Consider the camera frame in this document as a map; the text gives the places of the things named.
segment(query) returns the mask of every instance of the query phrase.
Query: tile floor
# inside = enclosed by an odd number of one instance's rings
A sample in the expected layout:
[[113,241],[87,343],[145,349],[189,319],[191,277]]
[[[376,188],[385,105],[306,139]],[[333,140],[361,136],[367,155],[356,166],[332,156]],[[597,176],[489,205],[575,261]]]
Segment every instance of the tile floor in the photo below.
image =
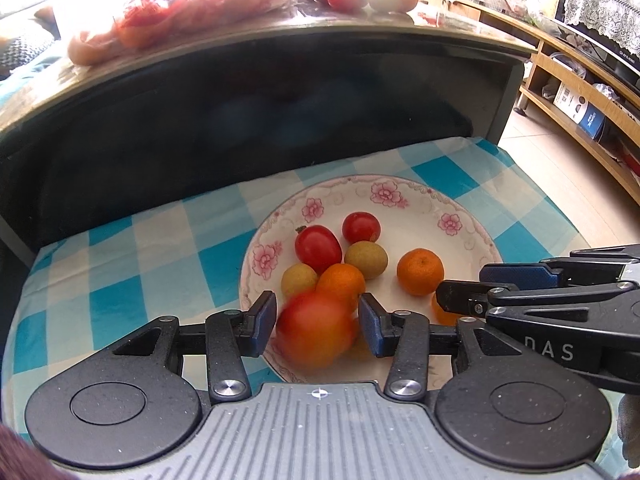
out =
[[568,133],[529,104],[498,144],[574,223],[591,247],[640,243],[640,206]]

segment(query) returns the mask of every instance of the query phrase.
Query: white plate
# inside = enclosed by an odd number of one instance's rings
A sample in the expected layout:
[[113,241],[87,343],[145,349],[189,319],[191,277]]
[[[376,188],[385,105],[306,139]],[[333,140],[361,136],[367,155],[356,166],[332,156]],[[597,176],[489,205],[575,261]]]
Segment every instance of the white plate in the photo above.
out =
[[[396,265],[406,252],[425,248],[442,260],[447,279],[477,280],[485,264],[502,261],[494,241],[468,211],[427,186],[386,175],[355,175],[327,180],[303,189],[285,201],[263,222],[249,243],[240,273],[239,297],[243,310],[264,290],[273,290],[278,307],[283,272],[298,263],[294,250],[296,228],[321,224],[336,235],[344,252],[342,222],[354,211],[378,218],[382,233],[378,243],[389,256],[385,272],[367,282],[367,291],[392,312],[420,312],[434,320],[431,296],[415,298],[405,293],[396,279]],[[302,374],[289,365],[271,343],[264,357],[285,381],[340,383],[378,381],[384,385],[391,358],[377,359],[367,351],[353,350],[331,367]],[[449,357],[430,359],[429,388],[441,387],[451,377]]]

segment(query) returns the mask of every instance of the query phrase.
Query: pink flower pattern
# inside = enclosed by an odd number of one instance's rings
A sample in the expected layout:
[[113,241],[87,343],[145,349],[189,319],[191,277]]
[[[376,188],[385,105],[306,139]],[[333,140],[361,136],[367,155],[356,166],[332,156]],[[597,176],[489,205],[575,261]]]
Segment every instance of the pink flower pattern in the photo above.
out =
[[371,186],[371,201],[376,204],[404,209],[409,205],[407,199],[398,191],[398,185],[392,180],[376,182]]
[[438,222],[438,227],[446,232],[447,235],[455,236],[458,234],[458,231],[462,229],[460,216],[457,214],[450,215],[449,213],[444,213]]
[[322,200],[319,198],[307,198],[306,204],[302,208],[302,216],[305,218],[306,223],[312,222],[316,218],[320,218],[324,213],[324,207],[322,207]]
[[258,276],[266,281],[271,277],[271,271],[278,265],[278,256],[282,254],[282,242],[273,245],[257,245],[254,247],[254,260],[251,268]]

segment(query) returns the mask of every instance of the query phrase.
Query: box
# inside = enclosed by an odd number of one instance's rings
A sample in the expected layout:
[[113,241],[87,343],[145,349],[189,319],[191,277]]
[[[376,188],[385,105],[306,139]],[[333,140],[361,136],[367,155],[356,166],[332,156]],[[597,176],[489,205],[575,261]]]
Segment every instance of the box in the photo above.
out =
[[554,99],[554,104],[567,115],[574,123],[578,124],[591,139],[595,139],[600,133],[604,123],[604,114],[593,106],[578,92],[571,90],[564,83]]

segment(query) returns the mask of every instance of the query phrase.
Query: tablecloth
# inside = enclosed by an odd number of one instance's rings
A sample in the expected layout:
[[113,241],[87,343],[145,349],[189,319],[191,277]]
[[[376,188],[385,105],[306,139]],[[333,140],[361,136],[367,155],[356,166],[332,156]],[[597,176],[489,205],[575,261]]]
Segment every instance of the tablecloth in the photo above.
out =
[[[587,247],[575,227],[503,150],[450,138],[286,171],[185,198],[40,250],[2,366],[2,418],[26,434],[24,407],[47,378],[163,314],[182,324],[238,308],[238,278],[256,228],[292,194],[337,176],[391,174],[434,187],[472,213],[505,262]],[[277,376],[245,358],[252,389]],[[183,376],[207,389],[204,358]]]

